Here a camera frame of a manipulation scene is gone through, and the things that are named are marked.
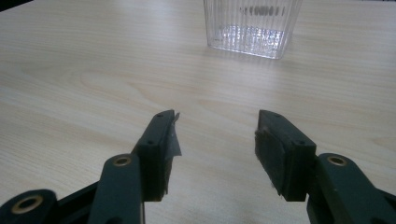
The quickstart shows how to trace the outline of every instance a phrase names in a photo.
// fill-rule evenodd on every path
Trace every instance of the table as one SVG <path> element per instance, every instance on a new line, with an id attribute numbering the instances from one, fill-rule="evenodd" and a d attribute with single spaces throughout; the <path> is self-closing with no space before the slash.
<path id="1" fill-rule="evenodd" d="M 396 194 L 396 5 L 304 0 L 281 60 L 206 45 L 203 1 L 35 0 L 0 13 L 0 203 L 58 199 L 174 108 L 182 157 L 147 223 L 308 223 L 254 154 L 260 109 Z"/>

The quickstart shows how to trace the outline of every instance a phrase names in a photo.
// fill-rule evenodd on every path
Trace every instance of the clear plastic container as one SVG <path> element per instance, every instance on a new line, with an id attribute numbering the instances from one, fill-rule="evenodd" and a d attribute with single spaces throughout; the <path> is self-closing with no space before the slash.
<path id="1" fill-rule="evenodd" d="M 279 59 L 303 0 L 204 0 L 207 45 Z"/>

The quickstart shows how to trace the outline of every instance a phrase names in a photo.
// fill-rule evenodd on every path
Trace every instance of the ribbed plastic container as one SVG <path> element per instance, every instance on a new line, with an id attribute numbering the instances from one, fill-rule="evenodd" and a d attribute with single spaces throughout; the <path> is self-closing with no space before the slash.
<path id="1" fill-rule="evenodd" d="M 204 0 L 207 45 L 279 59 L 303 0 Z"/>

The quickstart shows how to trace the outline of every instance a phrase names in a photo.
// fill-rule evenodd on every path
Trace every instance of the wood grain surface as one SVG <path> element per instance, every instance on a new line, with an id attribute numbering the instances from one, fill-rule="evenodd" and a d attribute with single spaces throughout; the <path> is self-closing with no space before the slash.
<path id="1" fill-rule="evenodd" d="M 260 109 L 396 194 L 396 5 L 304 0 L 281 60 L 206 45 L 203 1 L 35 0 L 0 12 L 0 204 L 61 199 L 180 112 L 182 157 L 147 223 L 308 223 L 254 155 Z"/>

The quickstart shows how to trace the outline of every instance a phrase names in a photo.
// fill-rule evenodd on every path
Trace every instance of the transparent container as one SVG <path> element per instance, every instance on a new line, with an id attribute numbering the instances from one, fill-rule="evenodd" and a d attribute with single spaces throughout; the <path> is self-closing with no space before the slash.
<path id="1" fill-rule="evenodd" d="M 279 59 L 303 0 L 204 0 L 207 45 Z"/>

